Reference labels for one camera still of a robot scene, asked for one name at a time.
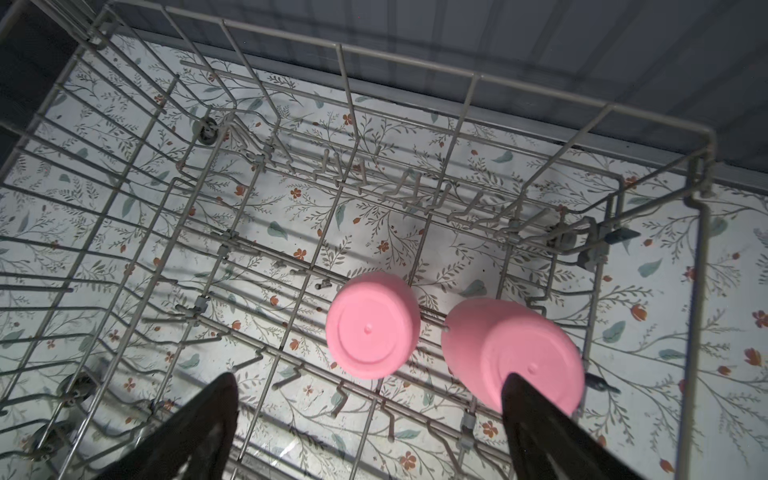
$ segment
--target pink cup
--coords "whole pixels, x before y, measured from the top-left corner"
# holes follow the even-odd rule
[[[445,318],[448,367],[488,407],[502,410],[502,386],[517,372],[570,415],[584,392],[576,345],[553,322],[516,302],[477,298]]]
[[[328,309],[328,350],[339,366],[362,379],[380,379],[400,368],[419,340],[419,302],[391,273],[356,276]]]

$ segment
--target upside-down cup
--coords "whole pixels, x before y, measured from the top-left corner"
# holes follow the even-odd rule
[[[584,393],[576,345],[550,320],[516,302],[486,298],[461,302],[445,318],[442,353],[453,374],[497,412],[510,373],[528,380],[566,415]]]
[[[347,282],[331,302],[328,350],[348,373],[380,379],[408,361],[420,326],[419,302],[406,282],[391,273],[364,273]]]

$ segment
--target orange flower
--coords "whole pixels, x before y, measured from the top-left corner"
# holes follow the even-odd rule
[[[630,190],[633,189],[634,188],[634,183],[636,181],[637,181],[637,177],[635,175],[632,175],[629,178],[625,178],[624,179],[624,188],[627,188],[627,189],[630,189]]]
[[[763,365],[763,357],[760,355],[760,352],[758,352],[755,349],[746,349],[744,350],[744,355],[746,355],[745,362],[749,363],[750,365],[755,366],[762,366]]]
[[[411,455],[411,452],[406,452],[404,456],[400,457],[400,465],[402,465],[402,469],[406,472],[413,470],[416,468],[416,457]]]
[[[634,317],[635,320],[638,322],[644,322],[646,317],[648,316],[648,312],[645,311],[645,307],[637,304],[629,309],[630,313]]]
[[[674,473],[674,467],[667,460],[661,459],[661,462],[659,462],[659,466],[666,473]]]
[[[498,429],[490,420],[482,424],[482,432],[485,433],[490,439],[493,438],[493,435],[498,435]]]
[[[752,316],[755,317],[755,325],[757,325],[757,328],[761,329],[764,326],[768,326],[768,315],[766,315],[766,313],[762,310],[752,312]]]

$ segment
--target metal wire basket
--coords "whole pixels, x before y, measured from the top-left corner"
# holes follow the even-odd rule
[[[429,232],[445,231],[457,238],[490,242],[502,252],[503,261],[495,265],[494,273],[498,288],[491,292],[496,298],[510,290],[545,315],[547,308],[558,308],[553,296],[564,301],[590,298],[585,321],[563,325],[583,330],[580,347],[588,367],[608,246],[631,235],[622,225],[632,218],[684,198],[686,205],[698,210],[700,222],[677,461],[677,474],[687,477],[693,428],[690,399],[696,383],[692,372],[697,369],[697,327],[703,302],[700,279],[704,278],[709,230],[708,210],[694,194],[706,194],[710,187],[715,156],[711,129],[535,84],[141,0],[108,3],[85,29],[62,15],[58,4],[44,0],[35,0],[35,4],[65,26],[79,48],[30,128],[23,131],[15,125],[2,125],[22,136],[2,169],[2,190],[6,197],[36,200],[44,204],[44,212],[47,206],[59,216],[81,218],[82,222],[70,244],[45,237],[0,237],[5,248],[19,259],[29,252],[55,252],[55,269],[61,272],[32,272],[20,263],[5,263],[2,272],[8,279],[3,289],[12,301],[0,310],[9,318],[22,319],[34,335],[22,338],[20,334],[0,341],[0,346],[8,349],[0,377],[0,408],[4,413],[8,407],[19,405],[43,411],[42,407],[50,403],[53,414],[24,422],[7,415],[0,430],[2,438],[24,436],[26,443],[24,448],[4,448],[7,451],[0,458],[21,460],[25,468],[40,476],[93,475],[136,445],[204,385],[186,368],[195,359],[200,361],[195,352],[215,351],[221,355],[221,369],[236,373],[241,388],[240,426],[230,457],[233,478],[312,476],[317,462],[333,463],[349,472],[349,478],[380,476],[378,464],[382,461],[376,460],[376,449],[374,453],[364,452],[373,441],[369,434],[372,424],[389,425],[380,435],[388,442],[408,439],[409,430],[400,429],[400,425],[425,426],[429,437],[420,441],[431,442],[445,453],[445,471],[432,472],[432,477],[510,477],[510,459],[503,443],[488,444],[472,434],[478,417],[500,425],[500,416],[478,404],[452,378],[439,345],[445,311],[431,296],[422,300],[422,338],[407,369],[371,383],[340,372],[330,359],[318,361],[327,359],[325,353],[316,352],[325,351],[324,313],[333,294],[350,276],[365,271],[362,267],[347,271],[338,267],[344,252],[335,247],[331,237],[339,215],[343,217],[342,206],[351,201],[361,208],[395,214],[402,229],[412,230],[412,260],[391,266],[409,283],[428,268],[424,256],[425,249],[429,250],[425,246]],[[174,62],[159,47],[148,44],[121,17],[125,8],[168,22],[184,41],[186,56]],[[203,56],[185,33],[197,22],[218,25],[240,65],[223,66]],[[114,35],[116,31],[133,40]],[[245,34],[333,52],[344,92],[327,89],[330,93],[317,94],[302,90],[296,83],[264,80],[239,47]],[[151,65],[135,60],[135,48],[153,59]],[[441,112],[426,112],[424,118],[433,117],[430,123],[398,116],[385,102],[372,102],[371,107],[355,103],[345,68],[350,55],[422,68],[467,82],[461,114],[451,118]],[[195,75],[207,78],[209,86],[192,85],[189,79]],[[96,83],[114,95],[110,107],[100,106],[89,96]],[[484,126],[468,119],[474,93],[488,84],[591,107],[597,113],[554,150],[546,142],[539,143],[538,150],[521,147],[513,135],[512,141],[483,135]],[[202,99],[212,91],[216,98]],[[346,137],[331,140],[323,133],[327,125],[287,118],[280,96],[331,105],[350,127]],[[121,139],[120,151],[104,148],[92,135],[73,129],[67,114],[57,110],[64,101],[77,105],[74,113],[80,118],[105,120],[110,127],[104,134]],[[127,123],[127,111],[145,123]],[[625,179],[607,169],[564,158],[609,114],[700,134],[702,147],[639,179]],[[448,127],[435,126],[438,115],[448,118]],[[367,128],[371,122],[434,132],[434,148],[387,144]],[[452,159],[457,146],[470,141],[496,149],[502,163],[512,154],[524,155],[535,169],[526,177],[510,174],[506,183],[473,177],[467,174],[468,165]],[[685,185],[626,208],[624,194],[628,190],[681,166],[687,166]],[[610,190],[582,209],[539,200],[534,190],[545,187],[547,175],[555,167],[599,177]],[[46,190],[45,182],[25,184],[23,173],[34,168],[46,175],[65,176],[72,190]],[[483,174],[482,170],[473,171]],[[153,188],[138,187],[147,182]],[[293,235],[279,223],[260,218],[260,208],[273,201],[267,193],[270,185],[286,182],[309,185],[322,192],[329,203],[315,219],[318,237],[313,249],[303,251],[300,247],[294,253],[284,243],[261,240],[277,242]],[[224,193],[223,186],[233,188]],[[76,189],[81,194],[85,190],[98,202],[83,200],[81,194],[74,193]],[[196,214],[202,210],[205,215]],[[303,214],[311,216],[313,212]],[[25,222],[19,229],[22,232],[28,220],[7,221]],[[104,232],[107,226],[110,235]],[[523,277],[518,268],[521,264],[535,264],[541,274]],[[119,281],[99,280],[94,272],[104,269],[115,272]],[[561,269],[589,272],[594,276],[592,288],[556,289]],[[194,281],[189,280],[192,272]],[[24,292],[28,303],[14,303],[14,292]],[[278,302],[288,307],[272,310],[270,307]],[[231,322],[227,312],[249,319],[251,328],[240,321]],[[299,342],[295,339],[311,344],[316,352],[310,355],[293,348],[293,341]],[[57,341],[77,343],[78,354],[51,359],[44,345]],[[180,361],[182,356],[187,360]],[[159,360],[149,363],[156,367],[140,366],[155,357]],[[127,381],[123,380],[126,375],[130,375]],[[327,402],[324,418],[332,427],[338,426],[338,431],[312,431],[300,422],[279,418],[268,408],[270,393],[286,399],[301,395],[295,381],[302,377],[311,377],[316,389],[327,392],[328,398],[319,401]],[[131,384],[138,378],[151,388],[132,392]],[[440,399],[451,413],[425,415],[403,405],[392,391],[404,383],[420,389],[425,402]],[[576,412],[574,420],[581,412]],[[354,419],[362,419],[360,430],[342,428]],[[308,442],[327,455],[303,464],[287,462],[285,452],[276,454],[260,443],[265,437],[280,435]]]

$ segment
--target dishwasher rack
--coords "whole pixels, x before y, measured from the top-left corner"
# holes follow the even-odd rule
[[[290,34],[181,8],[165,8],[141,0],[107,3],[93,19],[92,26],[85,30],[75,25],[71,16],[62,13],[60,2],[34,0],[34,3],[57,19],[60,25],[68,27],[68,33],[79,47],[26,131],[16,125],[0,125],[22,136],[2,168],[2,192],[6,196],[41,200],[61,215],[87,217],[93,221],[90,225],[84,221],[82,231],[71,245],[29,240],[18,235],[0,237],[0,242],[15,249],[52,248],[68,255],[60,268],[65,273],[60,276],[29,273],[23,269],[12,271],[9,268],[2,272],[8,282],[3,286],[4,290],[38,295],[34,297],[38,303],[3,306],[0,311],[8,316],[29,315],[30,323],[33,318],[38,323],[34,327],[34,335],[29,338],[19,335],[0,341],[3,349],[13,348],[12,352],[19,352],[18,361],[14,361],[11,368],[4,366],[0,374],[3,388],[0,409],[5,414],[9,406],[42,401],[52,402],[54,408],[50,418],[18,424],[11,420],[0,435],[11,435],[24,429],[30,432],[28,444],[24,449],[8,450],[0,454],[0,458],[43,461],[44,468],[49,468],[50,473],[58,478],[98,472],[118,458],[123,449],[136,445],[157,422],[183,402],[184,395],[179,395],[177,399],[169,398],[167,391],[172,382],[186,382],[188,395],[199,390],[200,380],[187,375],[185,367],[179,363],[181,354],[227,343],[228,348],[237,351],[233,355],[238,358],[228,365],[230,371],[244,374],[254,367],[263,369],[259,370],[259,375],[262,375],[260,391],[246,398],[241,395],[242,426],[230,457],[232,478],[235,475],[273,475],[281,478],[281,475],[287,475],[285,472],[311,475],[311,472],[302,471],[295,465],[282,465],[282,454],[274,455],[253,444],[254,433],[266,428],[261,425],[263,423],[270,423],[270,428],[287,430],[292,435],[303,435],[304,439],[318,442],[311,432],[301,432],[295,426],[281,424],[270,417],[264,407],[270,392],[288,389],[291,383],[302,377],[311,377],[334,393],[333,410],[328,413],[332,418],[343,417],[349,410],[364,415],[362,431],[355,436],[359,443],[354,455],[346,453],[346,442],[338,440],[338,435],[333,437],[335,445],[320,446],[349,466],[349,478],[372,475],[371,469],[365,467],[362,451],[374,415],[389,418],[389,441],[395,437],[393,426],[396,418],[424,425],[432,440],[445,449],[452,474],[457,477],[475,477],[465,468],[470,461],[490,465],[502,478],[511,477],[505,448],[489,445],[472,435],[478,415],[500,424],[499,415],[479,405],[466,391],[460,391],[460,386],[457,387],[457,382],[450,378],[449,373],[443,380],[437,375],[424,379],[407,372],[397,372],[392,378],[418,386],[425,398],[438,397],[446,405],[450,404],[460,412],[458,421],[433,418],[393,400],[386,395],[390,379],[380,379],[367,385],[336,371],[335,367],[317,364],[294,352],[289,344],[293,335],[301,335],[324,345],[323,314],[336,289],[349,280],[351,273],[360,273],[345,274],[339,269],[323,266],[326,255],[339,255],[329,245],[329,235],[332,235],[334,224],[340,223],[339,212],[343,212],[339,205],[347,205],[347,201],[358,202],[402,216],[406,222],[411,222],[409,227],[416,230],[421,227],[415,235],[418,241],[415,243],[414,259],[410,265],[403,264],[408,267],[404,278],[409,284],[413,284],[425,268],[424,261],[420,259],[425,254],[425,240],[430,229],[443,229],[462,237],[491,242],[504,252],[498,271],[497,298],[502,297],[505,288],[516,288],[531,308],[545,315],[553,294],[565,298],[589,298],[590,308],[584,325],[563,325],[564,328],[584,331],[585,340],[580,348],[584,365],[588,367],[608,244],[621,242],[631,235],[622,225],[632,218],[682,198],[688,207],[698,210],[700,225],[677,459],[678,478],[687,478],[693,431],[694,405],[691,399],[696,388],[694,372],[697,370],[698,332],[704,300],[703,272],[710,229],[709,211],[695,195],[706,196],[711,186],[716,141],[710,128],[536,84]],[[123,21],[123,8],[136,8],[146,15],[156,15],[173,27],[183,39],[185,49],[190,52],[179,62],[179,68],[174,70],[170,62],[156,52],[156,45],[148,44],[140,33]],[[219,64],[203,56],[185,34],[185,29],[193,28],[195,22],[219,25],[240,64],[235,68],[214,67]],[[135,52],[127,48],[124,38],[115,35],[118,28],[145,49],[153,58],[156,69],[150,70],[148,65],[140,65],[132,58]],[[263,80],[263,75],[260,77],[252,69],[238,46],[237,39],[244,32],[302,42],[333,52],[344,92],[334,97],[333,94],[302,91],[295,84]],[[434,125],[437,114],[442,115],[439,112],[432,114],[433,120],[429,123],[393,114],[381,106],[383,102],[375,103],[377,108],[356,104],[345,67],[350,55],[368,55],[398,65],[448,74],[456,81],[468,82],[461,114],[457,118],[447,115],[449,127],[444,128]],[[147,119],[146,124],[125,124],[120,111],[100,110],[89,98],[87,84],[78,80],[78,72],[83,75],[81,80],[87,78],[88,81],[108,85],[124,108],[140,112]],[[202,90],[189,85],[187,79],[194,75],[205,76],[210,86]],[[593,107],[597,114],[554,153],[533,151],[514,142],[485,137],[482,126],[473,124],[468,118],[473,94],[487,84]],[[202,100],[200,97],[205,91],[216,91],[219,97]],[[351,127],[347,143],[323,136],[323,125],[304,125],[301,118],[287,118],[276,99],[278,95],[332,105],[343,114],[344,124]],[[111,134],[124,139],[125,151],[105,149],[83,132],[73,131],[59,122],[53,112],[63,101],[76,102],[82,112],[87,112],[86,115],[105,119],[113,126]],[[262,106],[268,107],[264,113],[259,112]],[[606,169],[565,159],[564,156],[577,149],[584,136],[609,114],[628,115],[692,131],[703,137],[703,146],[639,179],[626,179]],[[398,147],[402,146],[388,145],[366,130],[366,122],[372,118],[434,132],[441,136],[440,148],[445,144],[447,149],[444,154],[441,152],[432,156],[401,155]],[[169,126],[171,121],[179,126]],[[47,139],[45,132],[55,132],[71,140],[57,144]],[[452,161],[452,155],[458,145],[467,141],[498,149],[502,156],[523,154],[534,159],[535,169],[527,177],[515,178],[511,188],[493,187],[462,176],[464,166]],[[170,145],[171,142],[180,147],[174,147],[171,153],[163,151],[162,145]],[[112,168],[102,166],[82,151],[73,151],[80,146],[98,152]],[[68,181],[79,179],[92,188],[103,189],[109,192],[108,199],[98,207],[87,207],[80,201],[57,197],[35,187],[20,187],[8,178],[18,162],[25,160],[38,162],[43,169],[60,171]],[[230,173],[227,168],[235,164],[248,166],[245,169],[247,177],[234,177]],[[163,172],[159,165],[170,168]],[[612,182],[615,187],[587,208],[550,204],[539,200],[534,190],[546,181],[553,166],[603,177],[606,183]],[[680,166],[687,166],[688,169],[685,185],[625,209],[625,193],[649,184],[663,172]],[[132,185],[138,178],[149,180],[152,186],[157,187],[157,196],[137,194]],[[285,251],[271,244],[255,243],[244,233],[246,223],[258,223],[259,220],[259,209],[251,202],[256,201],[260,191],[279,182],[310,185],[324,192],[331,203],[327,213],[317,220],[318,239],[310,254],[303,252],[301,247],[298,253],[293,253],[292,249]],[[221,184],[236,186],[235,194],[221,193]],[[127,220],[126,217],[133,218],[129,213],[134,208],[140,209],[141,215],[136,220]],[[204,208],[216,213],[208,212],[210,216],[201,220],[200,215],[195,213]],[[137,247],[125,251],[123,245],[119,255],[107,253],[104,247],[106,240],[100,230],[105,224],[121,225],[126,231],[134,232],[131,235],[134,235],[132,240],[134,245],[138,243]],[[275,222],[262,224],[258,228],[268,237],[277,239],[287,239],[290,233]],[[147,245],[151,244],[160,244],[161,253],[156,255],[150,251]],[[191,257],[182,260],[179,257],[182,250]],[[511,258],[520,253],[530,261],[534,259],[546,263],[549,268],[545,269],[541,278],[536,279],[512,273]],[[124,271],[116,272],[120,278],[118,282],[88,277],[88,271],[99,266],[104,268],[108,262],[112,265],[109,268],[113,269],[115,262],[125,263]],[[190,286],[179,280],[177,272],[184,264],[207,266],[206,272],[196,275],[200,280],[199,286]],[[593,287],[581,291],[556,290],[555,276],[560,267],[581,268],[593,274]],[[252,300],[253,305],[257,305],[258,300],[256,295],[234,286],[235,280],[251,283],[254,288],[268,292],[263,298],[272,305],[276,305],[275,299],[279,297],[289,299],[293,307],[273,312],[234,300],[239,296],[250,299],[248,302]],[[92,306],[78,305],[78,295],[84,290],[100,293],[104,301]],[[240,322],[223,323],[219,320],[217,309],[258,318],[264,325],[260,327],[262,333],[263,329],[277,332],[275,340],[269,341],[264,336],[246,332]],[[65,334],[56,333],[55,329],[51,331],[58,316],[68,312],[89,312],[90,316],[83,314],[81,318],[87,317],[92,322],[77,323],[76,331]],[[416,369],[424,370],[421,359],[429,357],[430,368],[447,370],[439,351],[439,332],[444,328],[444,318],[445,312],[440,311],[438,304],[422,306],[424,330],[418,351],[422,357],[412,359],[412,366]],[[170,335],[167,332],[173,329],[177,329],[180,336],[177,333],[167,336]],[[79,358],[40,360],[44,344],[65,340],[81,342]],[[129,360],[126,352],[138,348],[165,356],[166,366],[163,369],[136,367],[136,362]],[[26,388],[22,388],[25,379],[41,375],[49,369],[56,369],[59,376],[65,377],[56,392],[47,388],[26,392]],[[126,400],[118,392],[120,381],[115,382],[116,373],[120,371],[152,379],[155,390],[144,398]],[[129,393],[132,378],[124,386]],[[574,419],[578,419],[582,409],[583,406],[574,414]],[[131,412],[128,416],[131,421],[126,421],[131,425],[115,432],[108,419],[122,418],[120,415],[124,413],[119,412]],[[454,451],[452,445],[457,441]]]

